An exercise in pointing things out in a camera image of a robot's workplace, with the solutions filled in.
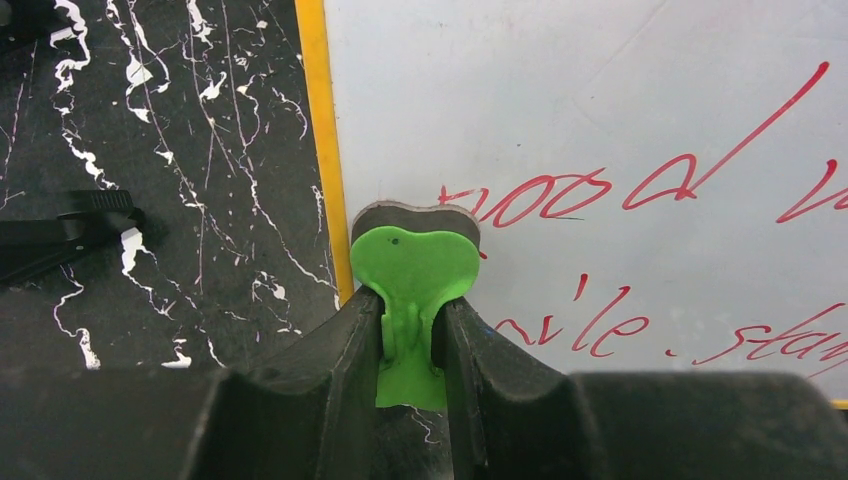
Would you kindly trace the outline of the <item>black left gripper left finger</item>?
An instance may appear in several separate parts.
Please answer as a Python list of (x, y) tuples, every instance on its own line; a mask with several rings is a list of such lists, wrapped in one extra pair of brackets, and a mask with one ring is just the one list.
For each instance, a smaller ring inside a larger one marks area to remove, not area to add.
[(366, 479), (383, 303), (359, 289), (248, 372), (6, 370), (5, 479)]

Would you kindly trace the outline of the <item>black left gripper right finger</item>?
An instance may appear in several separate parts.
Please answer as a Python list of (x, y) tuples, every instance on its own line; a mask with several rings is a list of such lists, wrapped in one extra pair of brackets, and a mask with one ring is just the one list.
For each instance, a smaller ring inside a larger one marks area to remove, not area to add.
[(563, 374), (464, 299), (433, 332), (458, 479), (843, 479), (847, 424), (781, 373)]

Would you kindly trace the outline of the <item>green black whiteboard eraser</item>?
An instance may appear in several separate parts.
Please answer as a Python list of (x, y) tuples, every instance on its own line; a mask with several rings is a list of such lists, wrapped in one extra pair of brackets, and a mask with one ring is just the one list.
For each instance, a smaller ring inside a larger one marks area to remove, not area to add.
[(383, 301), (375, 404), (442, 410), (444, 373), (433, 358), (439, 310), (464, 296), (480, 270), (480, 226), (467, 209), (376, 201), (351, 232), (354, 278)]

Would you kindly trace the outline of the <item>orange framed whiteboard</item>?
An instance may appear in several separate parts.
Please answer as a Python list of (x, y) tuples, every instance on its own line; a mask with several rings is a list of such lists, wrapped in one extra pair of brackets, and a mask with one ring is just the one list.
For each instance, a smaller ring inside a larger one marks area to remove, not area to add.
[(300, 1), (342, 299), (366, 205), (482, 230), (483, 318), (563, 370), (847, 399), (843, 1)]

